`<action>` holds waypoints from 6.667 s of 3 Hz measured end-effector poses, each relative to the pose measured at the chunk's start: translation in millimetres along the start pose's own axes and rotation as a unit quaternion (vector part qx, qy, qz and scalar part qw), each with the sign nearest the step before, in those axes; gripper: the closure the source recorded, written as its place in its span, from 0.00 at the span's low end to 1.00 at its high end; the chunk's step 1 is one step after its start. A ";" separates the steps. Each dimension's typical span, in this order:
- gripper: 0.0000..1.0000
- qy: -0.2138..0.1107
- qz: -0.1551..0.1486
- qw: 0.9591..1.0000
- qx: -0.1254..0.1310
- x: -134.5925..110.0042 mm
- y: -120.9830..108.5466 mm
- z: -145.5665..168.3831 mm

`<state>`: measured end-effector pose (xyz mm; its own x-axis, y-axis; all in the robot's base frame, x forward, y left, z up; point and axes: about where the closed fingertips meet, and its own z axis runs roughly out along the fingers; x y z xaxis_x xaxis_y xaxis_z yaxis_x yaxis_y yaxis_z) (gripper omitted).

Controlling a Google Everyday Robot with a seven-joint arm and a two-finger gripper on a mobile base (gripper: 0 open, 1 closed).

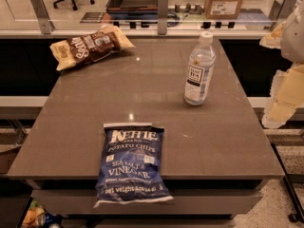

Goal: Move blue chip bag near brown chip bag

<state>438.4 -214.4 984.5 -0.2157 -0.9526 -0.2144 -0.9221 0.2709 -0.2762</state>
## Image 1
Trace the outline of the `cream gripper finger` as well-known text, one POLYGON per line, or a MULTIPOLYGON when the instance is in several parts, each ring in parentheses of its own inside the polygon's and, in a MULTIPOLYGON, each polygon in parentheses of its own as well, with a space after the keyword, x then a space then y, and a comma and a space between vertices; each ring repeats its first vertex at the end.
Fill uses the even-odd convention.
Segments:
POLYGON ((278 70, 272 81, 270 99, 262 117, 266 128, 284 125, 304 104, 304 65, 292 64, 287 71, 278 70))
POLYGON ((264 36, 259 41, 259 44, 265 48, 281 49, 280 41, 285 24, 286 24, 285 21, 280 23, 277 27, 274 28, 274 30, 271 33, 264 36))

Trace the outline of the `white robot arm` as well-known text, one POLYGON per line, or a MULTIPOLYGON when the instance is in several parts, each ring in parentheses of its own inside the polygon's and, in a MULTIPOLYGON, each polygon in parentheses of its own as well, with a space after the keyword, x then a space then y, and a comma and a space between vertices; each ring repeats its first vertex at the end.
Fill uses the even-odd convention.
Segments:
POLYGON ((279 48, 281 56, 292 63, 286 71, 275 73, 270 99, 263 111, 263 126, 276 129, 290 120, 304 104, 304 1, 259 44, 279 48))

